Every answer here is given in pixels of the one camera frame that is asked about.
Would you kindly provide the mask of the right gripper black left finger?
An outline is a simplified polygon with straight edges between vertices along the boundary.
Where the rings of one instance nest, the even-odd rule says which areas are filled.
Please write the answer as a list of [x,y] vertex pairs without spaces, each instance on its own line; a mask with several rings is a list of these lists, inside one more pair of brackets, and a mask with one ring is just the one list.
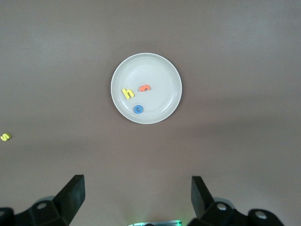
[[85,200],[85,179],[75,175],[52,199],[14,216],[14,226],[68,226]]

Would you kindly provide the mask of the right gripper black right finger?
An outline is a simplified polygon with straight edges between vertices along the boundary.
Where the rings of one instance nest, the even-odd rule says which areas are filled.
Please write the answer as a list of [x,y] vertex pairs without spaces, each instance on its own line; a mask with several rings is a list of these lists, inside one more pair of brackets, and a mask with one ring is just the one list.
[[191,226],[249,226],[247,216],[239,213],[225,202],[216,202],[202,177],[193,176],[191,181],[191,202],[196,217]]

